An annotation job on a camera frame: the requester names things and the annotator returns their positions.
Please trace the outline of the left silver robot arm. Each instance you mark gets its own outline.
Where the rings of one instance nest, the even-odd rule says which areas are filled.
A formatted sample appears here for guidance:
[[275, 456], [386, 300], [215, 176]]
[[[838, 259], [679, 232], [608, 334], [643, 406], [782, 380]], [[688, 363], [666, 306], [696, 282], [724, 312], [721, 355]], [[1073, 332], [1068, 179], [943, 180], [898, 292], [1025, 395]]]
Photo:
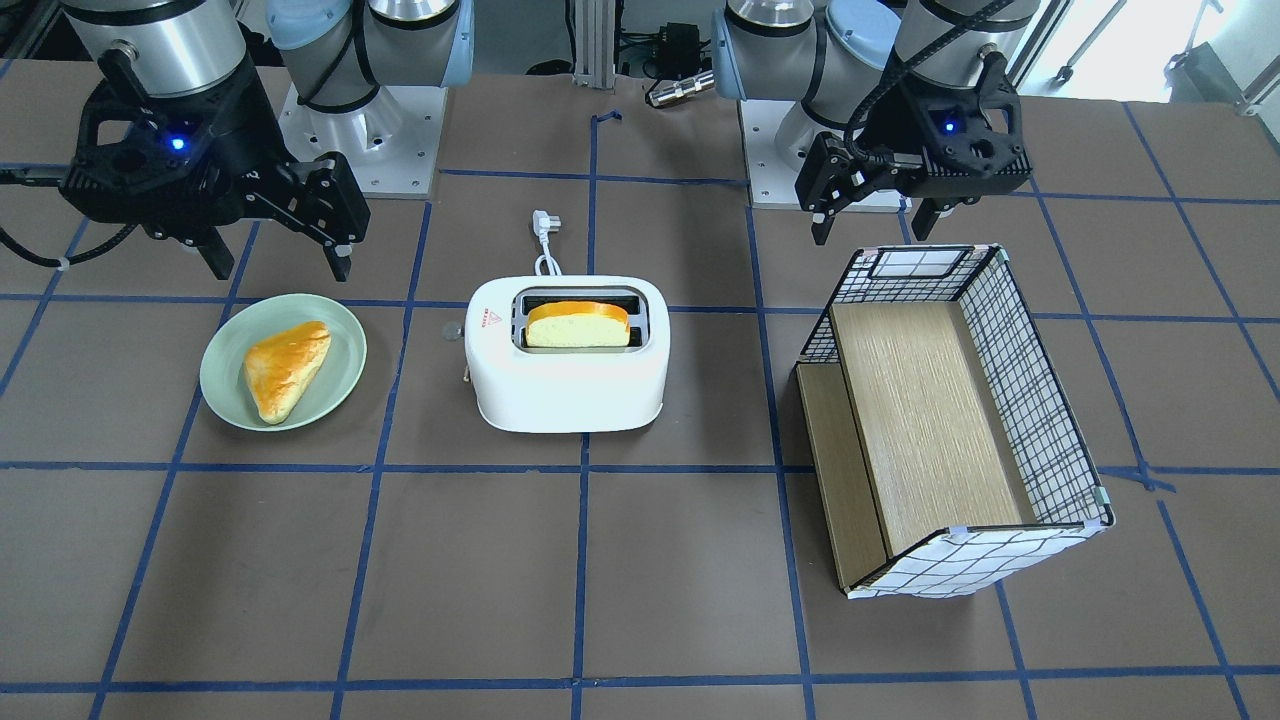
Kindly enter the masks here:
[[1036, 1], [728, 1], [712, 40], [716, 90], [794, 101], [815, 124], [794, 182], [823, 245], [873, 193], [920, 206], [925, 240], [959, 205], [1011, 193], [1033, 165], [1005, 50]]

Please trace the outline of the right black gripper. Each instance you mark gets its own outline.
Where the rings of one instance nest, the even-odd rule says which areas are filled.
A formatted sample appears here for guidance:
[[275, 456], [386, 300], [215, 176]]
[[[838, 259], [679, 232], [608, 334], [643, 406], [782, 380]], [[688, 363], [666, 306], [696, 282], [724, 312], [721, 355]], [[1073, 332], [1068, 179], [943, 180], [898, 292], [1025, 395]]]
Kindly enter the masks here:
[[236, 258], [219, 231], [205, 229], [273, 219], [324, 246], [334, 279], [346, 283], [353, 243], [369, 228], [367, 202], [340, 154], [291, 154], [252, 59], [173, 97], [147, 95], [140, 64], [122, 50], [99, 59], [102, 82], [81, 113], [61, 196], [95, 222], [192, 234], [219, 281]]

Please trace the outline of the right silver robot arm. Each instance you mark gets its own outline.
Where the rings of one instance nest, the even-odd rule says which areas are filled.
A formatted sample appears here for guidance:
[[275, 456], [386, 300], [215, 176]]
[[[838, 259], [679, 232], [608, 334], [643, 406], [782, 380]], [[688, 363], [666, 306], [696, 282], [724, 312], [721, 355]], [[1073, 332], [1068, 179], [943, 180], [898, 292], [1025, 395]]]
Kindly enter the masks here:
[[229, 1], [64, 1], [102, 81], [58, 182], [86, 218], [197, 251], [220, 279], [219, 231], [269, 219], [320, 246], [337, 281], [365, 240], [358, 173], [410, 160], [419, 137], [396, 87], [466, 85], [471, 1], [270, 1], [265, 20], [296, 91], [282, 128]]

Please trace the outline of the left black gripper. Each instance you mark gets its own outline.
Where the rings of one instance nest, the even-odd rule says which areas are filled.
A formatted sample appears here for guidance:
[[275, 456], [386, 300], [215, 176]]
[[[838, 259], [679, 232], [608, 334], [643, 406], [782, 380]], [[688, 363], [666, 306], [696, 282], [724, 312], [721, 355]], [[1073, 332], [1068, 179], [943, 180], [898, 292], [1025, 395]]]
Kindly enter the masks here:
[[795, 182], [824, 246], [838, 210], [881, 190], [922, 199], [911, 232], [925, 242], [954, 205], [1021, 187], [1033, 165], [1021, 136], [1021, 106], [997, 50], [980, 59], [970, 88], [946, 88], [902, 73], [867, 113], [858, 136], [820, 132]]

